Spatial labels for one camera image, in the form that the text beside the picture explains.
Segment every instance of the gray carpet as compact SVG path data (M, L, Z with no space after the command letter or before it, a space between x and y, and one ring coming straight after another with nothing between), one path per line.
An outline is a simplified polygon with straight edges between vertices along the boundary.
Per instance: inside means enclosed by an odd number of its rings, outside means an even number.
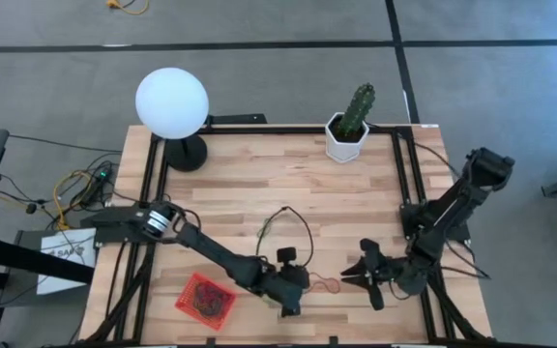
M396 12L406 41L557 39L554 0L397 0ZM0 45L391 38L384 2L373 0L151 0L140 16L102 1L0 0ZM494 334L557 345L557 198L540 191L557 180L557 46L405 52L421 121L441 125L452 164L461 166L480 146L516 159L507 188L470 220L478 261L493 277L482 288ZM408 121L391 47L0 53L0 128L119 149L128 125L138 124L137 84L165 66L197 75L216 115L263 112L276 124L323 123L370 81L378 97L369 121ZM10 139L1 172L30 196L48 197L60 177L98 155ZM0 201L0 239L46 223ZM0 339L18 348L67 343L83 307L7 310Z

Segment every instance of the red object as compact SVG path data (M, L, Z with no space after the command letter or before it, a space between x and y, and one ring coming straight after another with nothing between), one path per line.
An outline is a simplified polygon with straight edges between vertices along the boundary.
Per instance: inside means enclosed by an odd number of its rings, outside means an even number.
M219 331L235 300L234 292L195 272L175 306L206 326Z

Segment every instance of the lamp base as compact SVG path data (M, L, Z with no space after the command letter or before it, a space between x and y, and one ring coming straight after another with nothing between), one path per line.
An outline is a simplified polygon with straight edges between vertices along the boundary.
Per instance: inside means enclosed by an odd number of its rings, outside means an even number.
M184 139L167 140L164 144L164 156L173 169L190 172L205 163L208 147L199 135L193 134Z

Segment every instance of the wooden tabletop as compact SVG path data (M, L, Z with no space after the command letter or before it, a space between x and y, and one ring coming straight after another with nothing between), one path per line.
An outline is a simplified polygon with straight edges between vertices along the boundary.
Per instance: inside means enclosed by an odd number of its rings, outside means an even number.
M437 127L414 126L413 130L418 143L446 156ZM130 127L115 185L118 192L139 196L150 135L142 126ZM207 162L192 173L169 169L165 192L175 203L199 213L204 233L241 254L254 254L256 234L264 218L279 207L290 205L307 220L313 233L314 256L308 270L318 276L311 276L311 283L315 284L302 297L302 315L280 318L278 305L236 286L223 269L196 252L176 245L158 246L142 343L203 344L208 336L216 337L218 344L327 343L330 335L337 335L341 343L426 342L419 297L399 301L385 283L381 289L386 307L374 311L361 288L341 283L340 292L332 294L324 284L317 283L322 280L320 277L339 278L341 271L358 261L362 238L378 242L385 255L404 255L405 241L398 219L401 195L388 135L370 134L361 155L346 164L326 157L323 134L202 137L208 145ZM404 142L401 145L413 188L407 149ZM161 158L161 151L159 148L157 159ZM428 151L419 148L418 157L427 198L437 198L453 184L450 171ZM152 192L156 192L159 166L157 160ZM415 200L415 191L411 193ZM124 200L115 203L130 205ZM300 263L310 253L305 227L288 213L272 225L260 254L274 263L280 247L297 247ZM118 250L119 246L101 249L80 337L91 334L104 318ZM126 260L125 250L114 303L120 295ZM449 251L442 264L472 271ZM227 323L218 333L174 307L193 272L238 293ZM444 273L444 278L449 295L463 315L482 334L490 334L478 281L449 272ZM325 283L330 290L337 290L332 280ZM436 330L443 336L439 306L432 293L431 302ZM133 299L125 337L132 336L135 303Z

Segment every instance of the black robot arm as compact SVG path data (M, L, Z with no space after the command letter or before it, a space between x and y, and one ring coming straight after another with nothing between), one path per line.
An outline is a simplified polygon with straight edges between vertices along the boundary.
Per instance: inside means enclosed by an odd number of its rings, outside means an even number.
M175 237L164 237L169 225L172 225ZM283 316L300 313L300 299L308 287L308 272L302 266L289 264L296 258L295 248L278 250L278 261L283 263L278 271L265 256L239 255L220 245L187 221L186 210L165 201L107 208L84 219L81 226L96 227L98 245L130 242L189 247L224 268L237 285L256 296L267 295L280 303Z
M465 224L492 191L502 189L513 172L513 159L502 158L486 148L472 151L467 158L461 177L442 197L417 208L402 207L403 229L408 239L405 257L384 256L377 243L365 239L361 241L365 256L341 273L344 282L368 291L376 310L383 308L377 284L393 281L409 295L418 295L426 289L428 275L439 264L449 234Z
M300 298L308 284L282 276L263 257L235 254L188 222L178 231L175 243L189 247L223 267L236 284L252 294L267 295L282 304L283 308L300 311Z

